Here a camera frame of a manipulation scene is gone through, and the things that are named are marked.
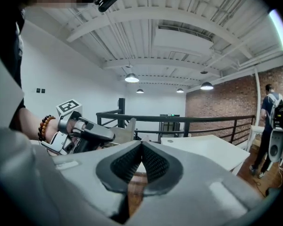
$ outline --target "handrail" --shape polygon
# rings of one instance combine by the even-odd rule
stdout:
[[[234,121],[254,118],[254,115],[245,116],[228,116],[228,117],[170,117],[170,116],[143,116],[143,115],[123,115],[96,113],[97,116],[105,119],[131,120],[135,118],[137,121],[149,122],[218,122],[218,121]]]
[[[207,132],[214,132],[214,131],[221,131],[221,130],[228,130],[232,129],[232,132],[230,134],[219,136],[219,138],[225,138],[225,137],[231,137],[230,143],[233,143],[234,141],[237,141],[245,136],[234,138],[235,135],[243,133],[249,129],[243,129],[241,131],[236,131],[238,127],[246,126],[246,125],[252,125],[253,120],[255,118],[254,115],[245,115],[245,116],[227,116],[227,117],[173,117],[173,116],[140,116],[140,115],[125,115],[123,114],[125,111],[125,107],[123,105],[123,109],[108,111],[108,112],[101,112],[96,113],[96,116],[98,118],[98,124],[102,126],[106,126],[107,124],[117,120],[118,124],[114,127],[118,126],[121,128],[125,127],[125,121],[129,123],[129,121],[132,118],[135,118],[136,121],[147,121],[147,122],[183,122],[184,123],[184,129],[182,131],[161,131],[161,130],[138,130],[136,129],[134,131],[135,138],[138,138],[138,133],[149,133],[149,134],[169,134],[169,135],[179,135],[183,134],[183,137],[188,137],[189,133],[207,133]],[[101,123],[101,119],[111,119],[110,121],[106,123]],[[238,120],[245,120],[245,119],[251,119],[251,122],[247,122],[244,124],[237,125]],[[219,121],[233,121],[234,125],[230,127],[223,127],[223,128],[217,128],[217,129],[205,129],[205,130],[190,130],[190,125],[193,122],[219,122]]]
[[[121,111],[122,111],[121,109],[117,109],[117,110],[105,111],[105,112],[101,112],[101,113],[116,114],[116,113],[120,113]]]

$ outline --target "person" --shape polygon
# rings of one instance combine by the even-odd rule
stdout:
[[[256,171],[258,169],[259,164],[261,163],[265,153],[268,153],[268,148],[269,148],[269,140],[270,140],[270,135],[273,130],[273,128],[270,125],[269,122],[269,116],[273,107],[273,101],[272,99],[268,96],[268,94],[273,94],[276,99],[279,99],[279,93],[276,93],[274,90],[274,87],[271,84],[267,84],[265,86],[266,90],[266,97],[263,100],[262,107],[261,107],[261,119],[265,120],[265,127],[264,131],[262,133],[262,138],[261,138],[261,144],[260,148],[258,151],[257,158],[254,162],[253,165],[250,166],[250,171],[253,175],[256,174]],[[261,168],[261,173],[258,175],[258,178],[262,178],[270,164],[270,159],[269,157],[266,158],[266,161],[264,162],[262,168]]]
[[[69,7],[69,4],[82,3],[82,1],[86,0],[4,0],[4,5],[0,7],[0,59],[20,87],[23,54],[23,42],[20,33],[25,21],[25,7],[35,5],[66,8]],[[40,125],[44,126],[42,121],[45,122],[44,119],[31,113],[22,100],[15,112],[10,128],[21,131],[31,140],[39,140],[41,137],[40,140],[46,140],[50,143],[58,131],[58,121],[50,117],[42,136],[40,136],[40,130],[42,131]]]

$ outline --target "metal railing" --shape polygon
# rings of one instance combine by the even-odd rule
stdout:
[[[135,138],[138,137],[138,133],[148,133],[148,134],[183,134],[183,137],[188,137],[189,133],[195,134],[195,133],[206,133],[206,132],[215,132],[215,131],[222,131],[222,130],[228,130],[233,129],[230,134],[220,136],[220,138],[225,137],[231,137],[230,143],[233,143],[234,141],[238,141],[239,139],[242,139],[243,137],[246,137],[249,135],[249,132],[247,134],[243,134],[242,136],[239,136],[238,138],[235,138],[235,135],[241,134],[243,132],[247,132],[250,130],[250,127],[247,129],[243,129],[240,131],[236,131],[237,128],[242,126],[250,126],[253,124],[253,120],[255,118],[254,115],[247,115],[247,116],[230,116],[230,117],[170,117],[170,116],[134,116],[134,115],[124,115],[121,114],[119,110],[110,111],[110,112],[102,112],[102,113],[96,113],[98,118],[98,124],[101,126],[106,126],[107,124],[118,120],[118,124],[120,124],[120,121],[129,123],[129,121],[132,118],[135,118],[137,121],[148,121],[148,122],[183,122],[184,123],[184,129],[183,131],[160,131],[160,130],[135,130]],[[101,119],[111,119],[110,121],[102,124]],[[245,119],[251,119],[251,122],[244,123],[237,125],[238,121],[245,120]],[[233,121],[234,125],[230,127],[224,127],[224,128],[217,128],[217,129],[205,129],[205,130],[190,130],[191,123],[196,122],[220,122],[220,121]]]

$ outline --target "tabletop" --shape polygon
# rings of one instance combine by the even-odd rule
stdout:
[[[201,137],[161,138],[162,146],[170,146],[205,156],[230,171],[250,155],[235,145],[214,135]]]

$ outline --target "white wall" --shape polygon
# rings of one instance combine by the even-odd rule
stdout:
[[[185,116],[185,93],[178,94],[173,86],[144,85],[141,88],[144,94],[137,94],[138,85],[127,85],[126,108],[128,115],[160,116],[160,114],[179,114]],[[159,122],[137,121],[138,130],[159,130]],[[147,134],[139,133],[143,138]],[[149,134],[153,141],[158,140],[157,134]]]
[[[97,112],[117,109],[125,85],[32,23],[22,31],[24,53],[21,68],[25,106],[39,117],[58,115],[55,106],[75,99],[83,116],[96,122]],[[46,89],[45,94],[36,88]]]

